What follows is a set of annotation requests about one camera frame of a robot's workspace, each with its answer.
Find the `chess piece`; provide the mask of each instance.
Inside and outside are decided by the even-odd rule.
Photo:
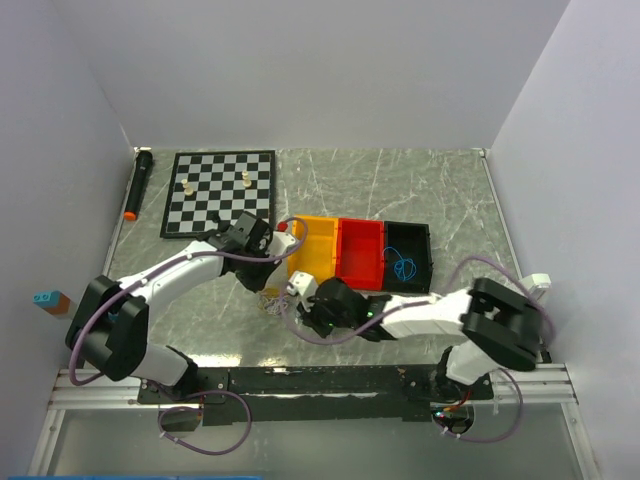
[[[244,188],[249,188],[251,186],[251,179],[249,178],[249,172],[246,170],[242,172],[242,186]]]
[[[193,188],[191,188],[191,185],[189,185],[186,178],[182,180],[182,187],[184,188],[184,194],[187,197],[193,195]]]

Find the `black and white checkered board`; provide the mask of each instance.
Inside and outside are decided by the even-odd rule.
[[[275,157],[274,151],[176,154],[160,236],[189,238],[216,228],[215,212],[233,222],[246,210],[273,223]],[[242,185],[244,170],[249,188]],[[195,190],[190,196],[182,187],[185,178]]]

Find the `tabletop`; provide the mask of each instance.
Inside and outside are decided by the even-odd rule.
[[[122,225],[110,278],[145,270],[191,241],[159,236],[176,152],[152,150],[155,166],[140,214]],[[278,219],[301,214],[429,224],[433,292],[443,293],[456,265],[471,254],[515,272],[478,150],[286,149],[276,151],[276,166]],[[270,284],[282,284],[284,270]],[[489,267],[469,264],[455,287],[480,276],[504,283]],[[231,367],[437,363],[447,346],[462,340],[425,335],[372,343],[357,337],[342,345],[312,345],[260,310],[258,297],[227,274],[174,300],[153,319],[150,341],[177,348],[203,367]]]

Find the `plastic tray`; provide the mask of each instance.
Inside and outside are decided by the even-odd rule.
[[[287,272],[289,277],[300,270],[313,275],[318,284],[331,278],[336,272],[336,242],[338,238],[338,219],[331,217],[312,217],[296,215],[307,222],[309,234],[302,248],[289,257]],[[302,237],[304,227],[294,222],[293,235]]]
[[[382,290],[399,293],[429,293],[433,262],[431,260],[431,243],[429,225],[403,222],[384,222],[385,267],[382,280]],[[413,278],[403,281],[396,275],[394,267],[400,260],[398,254],[388,247],[392,247],[404,259],[413,260],[416,273]],[[406,263],[405,274],[411,270]]]
[[[384,223],[341,218],[336,276],[351,288],[382,289]]]

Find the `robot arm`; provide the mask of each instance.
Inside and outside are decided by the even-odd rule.
[[[172,387],[178,393],[195,391],[197,365],[170,346],[149,344],[150,321],[185,292],[228,272],[248,290],[262,290],[281,261],[254,263],[244,258],[279,257],[297,243],[292,235],[274,232],[269,224],[247,212],[233,226],[226,222],[219,225],[219,230],[206,232],[180,253],[143,272],[118,281],[105,276],[91,281],[67,333],[67,346],[74,347],[79,332],[102,305],[142,280],[140,287],[98,319],[82,344],[81,357],[114,381],[134,376]],[[161,273],[151,277],[151,272],[158,270]]]
[[[295,272],[288,292],[300,298],[297,313],[302,323],[321,337],[337,327],[356,329],[372,317],[387,313],[360,336],[375,342],[422,334],[468,338],[444,352],[440,378],[436,379],[440,386],[451,381],[469,386],[498,367],[535,369],[542,329],[540,313],[525,297],[488,278],[477,279],[471,290],[444,297],[365,297],[338,278],[318,286],[310,275]],[[403,308],[425,300],[429,304]]]

